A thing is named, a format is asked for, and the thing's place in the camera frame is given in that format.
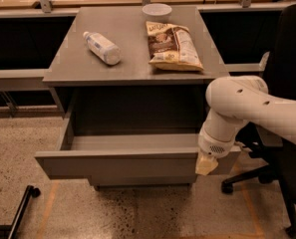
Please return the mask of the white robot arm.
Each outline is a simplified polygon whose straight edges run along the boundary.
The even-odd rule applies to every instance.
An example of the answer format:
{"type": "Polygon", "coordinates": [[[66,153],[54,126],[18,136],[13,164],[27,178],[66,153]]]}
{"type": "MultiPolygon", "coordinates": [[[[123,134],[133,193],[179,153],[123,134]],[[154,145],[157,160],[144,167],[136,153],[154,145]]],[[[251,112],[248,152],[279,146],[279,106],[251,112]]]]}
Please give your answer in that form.
{"type": "Polygon", "coordinates": [[[296,144],[296,101],[269,95],[261,78],[217,78],[208,85],[205,98],[209,113],[198,135],[197,174],[213,171],[250,122],[296,144]]]}

